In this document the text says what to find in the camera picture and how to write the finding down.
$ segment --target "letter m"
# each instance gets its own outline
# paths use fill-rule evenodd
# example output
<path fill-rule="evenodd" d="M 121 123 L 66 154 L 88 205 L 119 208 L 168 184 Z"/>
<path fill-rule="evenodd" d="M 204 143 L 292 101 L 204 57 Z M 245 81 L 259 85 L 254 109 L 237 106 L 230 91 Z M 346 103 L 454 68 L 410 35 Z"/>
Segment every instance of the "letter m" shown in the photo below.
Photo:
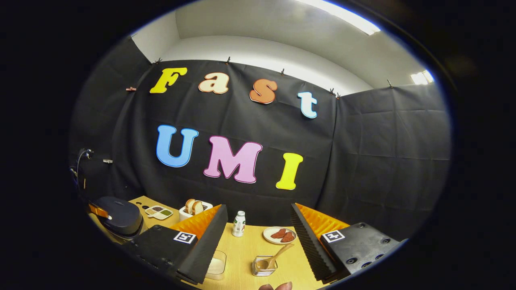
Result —
<path fill-rule="evenodd" d="M 219 163 L 226 179 L 230 178 L 239 167 L 235 180 L 243 183 L 255 183 L 254 167 L 256 158 L 262 150 L 262 145 L 255 142 L 246 142 L 240 150 L 233 155 L 229 140 L 222 136 L 212 136 L 209 138 L 212 144 L 212 155 L 209 158 L 208 168 L 204 170 L 204 175 L 217 178 L 220 177 Z"/>

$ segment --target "ceiling light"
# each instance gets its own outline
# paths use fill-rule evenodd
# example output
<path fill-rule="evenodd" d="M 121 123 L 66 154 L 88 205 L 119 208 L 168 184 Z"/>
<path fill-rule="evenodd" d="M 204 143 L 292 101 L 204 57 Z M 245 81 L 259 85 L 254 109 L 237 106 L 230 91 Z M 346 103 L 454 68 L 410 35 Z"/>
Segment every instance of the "ceiling light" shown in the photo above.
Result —
<path fill-rule="evenodd" d="M 424 72 L 423 72 L 423 75 L 425 76 L 426 80 L 427 80 L 429 83 L 432 83 L 432 82 L 433 82 L 433 77 L 432 77 L 432 75 L 431 75 L 428 71 L 424 71 Z"/>
<path fill-rule="evenodd" d="M 412 80 L 414 81 L 414 83 L 416 85 L 427 85 L 428 84 L 428 81 L 426 80 L 423 73 L 411 74 L 410 77 L 412 78 Z"/>
<path fill-rule="evenodd" d="M 429 83 L 433 83 L 433 77 L 428 71 L 411 74 L 410 77 L 416 85 L 428 85 Z"/>
<path fill-rule="evenodd" d="M 379 32 L 380 29 L 374 25 L 373 23 L 363 19 L 362 17 L 356 15 L 355 13 L 348 11 L 340 6 L 322 1 L 322 0 L 296 0 L 299 2 L 303 2 L 305 4 L 311 5 L 313 7 L 324 10 L 331 15 L 337 16 L 338 18 L 348 22 L 349 24 L 355 26 L 361 31 L 365 32 L 367 35 L 371 35 L 373 33 Z"/>

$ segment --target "small bottle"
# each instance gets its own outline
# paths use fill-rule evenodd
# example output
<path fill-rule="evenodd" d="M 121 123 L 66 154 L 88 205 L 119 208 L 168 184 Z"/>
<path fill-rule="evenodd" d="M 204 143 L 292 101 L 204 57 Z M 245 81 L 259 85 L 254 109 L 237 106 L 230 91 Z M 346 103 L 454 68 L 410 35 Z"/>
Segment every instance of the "small bottle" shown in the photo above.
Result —
<path fill-rule="evenodd" d="M 233 222 L 233 235 L 235 237 L 241 237 L 244 235 L 244 229 L 246 228 L 246 213 L 238 211 L 235 221 Z"/>

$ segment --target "black fabric backdrop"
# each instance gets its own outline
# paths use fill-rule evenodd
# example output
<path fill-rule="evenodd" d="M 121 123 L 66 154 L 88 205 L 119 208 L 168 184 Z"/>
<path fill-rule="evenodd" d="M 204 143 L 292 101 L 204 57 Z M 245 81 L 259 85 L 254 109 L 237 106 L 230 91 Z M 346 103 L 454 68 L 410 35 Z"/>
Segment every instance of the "black fabric backdrop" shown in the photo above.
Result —
<path fill-rule="evenodd" d="M 92 159 L 82 158 L 80 172 L 87 176 L 85 194 L 90 199 L 112 196 L 110 166 L 102 159 L 111 159 L 112 139 L 120 112 L 126 104 L 126 88 L 136 87 L 150 68 L 150 62 L 130 38 L 122 41 L 97 64 L 75 103 L 70 123 L 70 165 L 76 166 L 81 148 L 94 151 Z M 126 194 L 120 198 L 137 197 Z"/>
<path fill-rule="evenodd" d="M 120 61 L 131 68 L 124 73 L 114 73 L 109 65 L 97 68 L 94 76 L 103 77 L 86 83 L 71 129 L 71 156 L 79 148 L 95 151 L 94 159 L 81 161 L 91 197 L 147 195 L 175 208 L 195 198 L 226 204 L 230 219 L 242 210 L 248 224 L 268 226 L 289 225 L 289 204 L 298 202 L 403 239 L 424 221 L 444 184 L 450 123 L 433 84 L 370 90 L 337 100 L 305 81 L 238 63 L 178 60 L 149 67 L 131 40 L 106 59 L 105 64 Z M 149 93 L 164 68 L 180 67 L 188 72 L 165 93 Z M 228 92 L 199 91 L 199 83 L 212 72 L 230 77 Z M 276 99 L 268 105 L 249 99 L 260 78 L 278 84 Z M 129 86 L 137 91 L 126 92 Z M 303 91 L 317 99 L 315 119 L 301 113 L 297 93 Z M 157 128 L 162 124 L 177 129 L 170 146 L 173 156 L 181 152 L 181 129 L 199 132 L 185 166 L 172 168 L 158 160 Z M 256 183 L 235 181 L 236 172 L 229 179 L 203 174 L 213 135 L 226 137 L 233 154 L 245 142 L 263 146 Z M 294 190 L 276 188 L 286 152 L 303 156 Z M 104 164 L 103 158 L 114 162 Z"/>
<path fill-rule="evenodd" d="M 337 101 L 330 167 L 317 209 L 410 237 L 446 181 L 451 120 L 436 85 L 350 94 Z"/>

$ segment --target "blue letter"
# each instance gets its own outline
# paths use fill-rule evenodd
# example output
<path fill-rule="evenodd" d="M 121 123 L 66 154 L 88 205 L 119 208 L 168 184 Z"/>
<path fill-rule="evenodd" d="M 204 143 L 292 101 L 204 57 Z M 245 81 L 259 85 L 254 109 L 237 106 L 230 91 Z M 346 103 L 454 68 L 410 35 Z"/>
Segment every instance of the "blue letter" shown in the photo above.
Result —
<path fill-rule="evenodd" d="M 312 93 L 301 92 L 297 94 L 301 98 L 301 112 L 310 119 L 317 117 L 317 112 L 312 111 L 312 104 L 316 105 L 317 100 L 312 98 Z"/>
<path fill-rule="evenodd" d="M 170 155 L 170 142 L 172 142 L 172 135 L 177 130 L 168 125 L 160 125 L 158 127 L 158 144 L 156 146 L 156 155 L 159 161 L 170 167 L 182 167 L 190 161 L 190 155 L 192 153 L 192 144 L 194 138 L 199 135 L 199 132 L 184 128 L 181 130 L 183 135 L 183 147 L 181 148 L 181 155 L 174 157 Z"/>

